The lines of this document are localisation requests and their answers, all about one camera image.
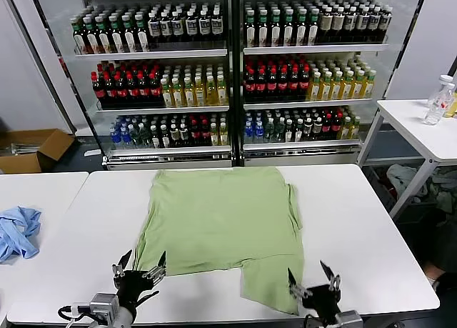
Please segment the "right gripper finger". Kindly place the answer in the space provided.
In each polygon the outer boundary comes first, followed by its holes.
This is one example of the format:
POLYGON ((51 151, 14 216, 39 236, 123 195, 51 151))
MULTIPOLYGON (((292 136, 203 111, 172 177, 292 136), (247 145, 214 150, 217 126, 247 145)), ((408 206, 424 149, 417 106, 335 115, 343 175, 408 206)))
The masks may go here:
POLYGON ((288 269, 288 286, 289 286, 289 291, 294 298, 305 299, 308 297, 307 289, 297 283, 297 281, 290 269, 288 269))
POLYGON ((331 292, 339 292, 341 284, 341 276, 339 274, 334 274, 332 269, 325 264, 322 260, 320 261, 321 267, 329 281, 329 290, 331 292))

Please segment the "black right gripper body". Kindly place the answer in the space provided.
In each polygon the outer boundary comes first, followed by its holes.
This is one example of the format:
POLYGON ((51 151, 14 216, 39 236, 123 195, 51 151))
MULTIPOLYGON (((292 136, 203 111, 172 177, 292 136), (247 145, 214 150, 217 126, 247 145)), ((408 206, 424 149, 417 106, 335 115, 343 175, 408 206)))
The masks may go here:
POLYGON ((336 315, 341 312, 338 307, 340 299, 340 289, 330 289, 329 285, 319 285, 306 290, 302 305, 306 309, 313 309, 322 324, 335 324, 336 315))

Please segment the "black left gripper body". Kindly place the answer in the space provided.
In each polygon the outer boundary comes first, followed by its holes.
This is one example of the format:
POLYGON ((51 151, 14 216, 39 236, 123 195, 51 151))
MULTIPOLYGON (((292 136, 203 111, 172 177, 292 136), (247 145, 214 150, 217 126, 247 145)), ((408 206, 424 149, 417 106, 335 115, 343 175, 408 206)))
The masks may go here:
POLYGON ((158 294, 155 291, 144 297, 143 292, 152 290, 160 282, 160 271, 150 273, 148 271, 126 270, 114 275, 114 285, 117 288, 116 296, 120 307, 127 309, 131 314, 136 314, 137 307, 149 298, 158 294))

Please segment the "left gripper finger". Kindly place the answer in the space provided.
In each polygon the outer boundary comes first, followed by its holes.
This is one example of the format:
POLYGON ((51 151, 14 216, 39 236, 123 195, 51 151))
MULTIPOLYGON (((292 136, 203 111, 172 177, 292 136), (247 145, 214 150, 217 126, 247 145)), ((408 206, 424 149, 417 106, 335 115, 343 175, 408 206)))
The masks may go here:
POLYGON ((158 264, 148 270, 143 278, 147 279, 163 279, 166 275, 166 252, 161 255, 158 264))
POLYGON ((131 250, 125 253, 119 260, 117 264, 112 265, 112 272, 114 278, 124 276, 124 270, 126 269, 127 264, 129 263, 131 257, 131 250))

